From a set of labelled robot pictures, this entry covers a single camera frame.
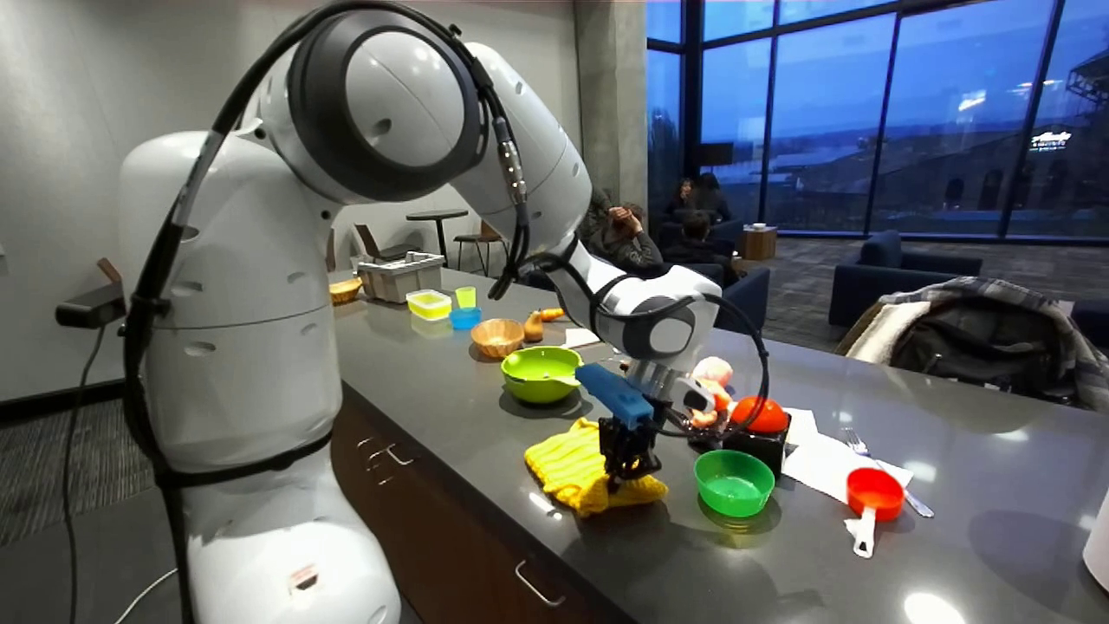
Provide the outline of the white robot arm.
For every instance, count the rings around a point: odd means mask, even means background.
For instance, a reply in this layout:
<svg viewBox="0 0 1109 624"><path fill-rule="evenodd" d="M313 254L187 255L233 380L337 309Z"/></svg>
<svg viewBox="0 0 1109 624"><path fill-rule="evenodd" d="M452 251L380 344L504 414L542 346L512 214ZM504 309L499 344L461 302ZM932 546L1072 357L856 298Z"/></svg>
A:
<svg viewBox="0 0 1109 624"><path fill-rule="evenodd" d="M185 624L398 624L384 547L328 461L325 239L348 205L440 187L632 357L623 390L661 402L701 357L721 288L588 235L588 171L497 49L388 0L303 13L203 133L117 171L126 422L168 504Z"/></svg>

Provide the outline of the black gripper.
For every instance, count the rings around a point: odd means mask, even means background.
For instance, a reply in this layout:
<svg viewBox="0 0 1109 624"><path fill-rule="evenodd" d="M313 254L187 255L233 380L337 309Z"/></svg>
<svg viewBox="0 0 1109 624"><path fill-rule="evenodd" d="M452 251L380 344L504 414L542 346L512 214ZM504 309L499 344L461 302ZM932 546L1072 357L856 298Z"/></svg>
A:
<svg viewBox="0 0 1109 624"><path fill-rule="evenodd" d="M647 480L661 470L656 455L656 433L647 427L623 430L618 420L600 422L603 484L618 494L632 480Z"/></svg>

